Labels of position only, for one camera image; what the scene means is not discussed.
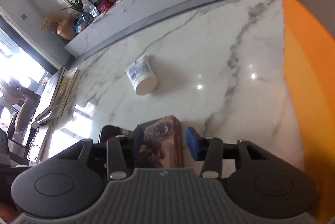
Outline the illustrated card box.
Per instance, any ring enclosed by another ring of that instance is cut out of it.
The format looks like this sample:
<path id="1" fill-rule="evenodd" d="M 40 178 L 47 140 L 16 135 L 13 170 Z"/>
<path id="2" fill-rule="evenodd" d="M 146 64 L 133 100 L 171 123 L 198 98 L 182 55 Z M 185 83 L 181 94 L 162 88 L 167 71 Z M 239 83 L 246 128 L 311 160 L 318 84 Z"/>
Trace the illustrated card box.
<path id="1" fill-rule="evenodd" d="M 172 169 L 184 166 L 180 121 L 166 116 L 140 124 L 144 140 L 135 166 L 146 169 Z"/>

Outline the white cream tube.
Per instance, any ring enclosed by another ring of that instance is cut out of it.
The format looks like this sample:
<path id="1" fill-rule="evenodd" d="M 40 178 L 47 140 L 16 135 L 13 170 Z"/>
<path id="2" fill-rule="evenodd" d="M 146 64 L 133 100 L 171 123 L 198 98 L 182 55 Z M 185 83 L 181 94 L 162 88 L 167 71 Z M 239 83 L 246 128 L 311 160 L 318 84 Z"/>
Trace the white cream tube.
<path id="1" fill-rule="evenodd" d="M 150 94 L 158 85 L 158 79 L 151 68 L 146 54 L 141 55 L 127 67 L 125 72 L 137 95 L 143 96 Z"/>

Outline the gold vase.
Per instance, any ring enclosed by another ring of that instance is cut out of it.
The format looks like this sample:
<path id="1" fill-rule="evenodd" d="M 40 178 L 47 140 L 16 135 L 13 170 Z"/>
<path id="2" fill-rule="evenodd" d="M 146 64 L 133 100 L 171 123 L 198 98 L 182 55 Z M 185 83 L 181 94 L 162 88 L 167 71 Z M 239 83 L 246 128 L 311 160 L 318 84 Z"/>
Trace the gold vase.
<path id="1" fill-rule="evenodd" d="M 76 33 L 73 31 L 74 25 L 74 19 L 64 18 L 58 23 L 56 33 L 63 39 L 72 40 L 76 36 Z"/>

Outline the orange cardboard storage box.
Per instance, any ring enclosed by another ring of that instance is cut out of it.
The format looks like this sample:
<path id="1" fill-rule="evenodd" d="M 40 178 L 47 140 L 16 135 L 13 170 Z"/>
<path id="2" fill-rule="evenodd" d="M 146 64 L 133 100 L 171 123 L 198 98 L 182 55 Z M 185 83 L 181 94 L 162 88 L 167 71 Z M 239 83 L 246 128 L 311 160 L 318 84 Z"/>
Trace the orange cardboard storage box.
<path id="1" fill-rule="evenodd" d="M 282 0 L 283 75 L 294 104 L 305 172 L 318 198 L 310 213 L 334 223 L 334 0 Z"/>

